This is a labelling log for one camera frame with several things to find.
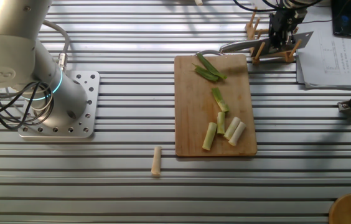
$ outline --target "paper document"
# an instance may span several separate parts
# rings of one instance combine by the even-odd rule
[[[329,7],[310,7],[304,22],[329,19]],[[314,31],[310,41],[297,50],[303,82],[308,88],[351,89],[351,38],[334,36],[332,22],[299,25],[299,32],[309,31]]]

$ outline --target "white scallion stalk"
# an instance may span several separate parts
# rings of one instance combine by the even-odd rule
[[[153,175],[161,174],[161,156],[162,156],[162,147],[161,146],[155,147],[154,154],[153,154],[152,169],[151,169],[151,172]]]
[[[243,122],[240,122],[228,143],[230,143],[232,146],[236,146],[236,144],[238,143],[238,139],[241,136],[243,130],[245,130],[245,128],[246,125]]]
[[[225,134],[225,113],[218,112],[217,115],[217,134]]]
[[[210,151],[210,148],[212,147],[212,143],[213,143],[213,140],[214,140],[216,129],[217,129],[217,124],[216,123],[210,122],[208,124],[206,138],[203,141],[202,148]]]
[[[240,118],[234,117],[229,125],[227,131],[225,131],[224,137],[228,140],[231,139],[233,133],[235,132],[236,128],[240,123]]]

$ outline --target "wooden peg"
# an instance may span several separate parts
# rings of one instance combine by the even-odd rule
[[[256,33],[256,29],[259,23],[260,23],[260,18],[257,18],[255,27],[253,28],[253,35]]]
[[[253,58],[253,64],[258,64],[258,62],[260,62],[260,55],[261,55],[261,52],[264,49],[264,46],[265,46],[265,42],[262,42],[261,45],[260,45],[260,48],[257,51],[256,56]]]
[[[253,20],[255,19],[255,16],[256,16],[256,12],[253,12],[250,18],[250,22],[247,24],[248,27],[251,27],[253,25]]]
[[[296,52],[297,48],[300,46],[302,40],[298,40],[295,46],[293,47],[292,51],[289,54],[286,54],[285,61],[286,62],[293,62],[293,54]]]
[[[262,30],[262,29],[258,31],[258,33],[257,33],[257,38],[256,38],[256,39],[260,39],[260,37],[261,37],[261,33],[262,33],[262,32],[263,32],[263,30]]]

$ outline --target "metal rail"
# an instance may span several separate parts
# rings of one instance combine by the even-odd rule
[[[96,133],[25,142],[0,125],[0,223],[327,223],[351,193],[351,119],[336,107],[351,91],[305,90],[295,63],[248,66],[257,156],[174,154],[174,57],[245,39],[251,16],[231,0],[194,4],[54,2],[47,19],[70,35],[68,70],[101,74]],[[54,56],[63,47],[48,27],[39,39]]]

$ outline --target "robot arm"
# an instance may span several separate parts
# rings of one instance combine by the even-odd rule
[[[35,80],[35,45],[52,0],[0,0],[0,88]]]

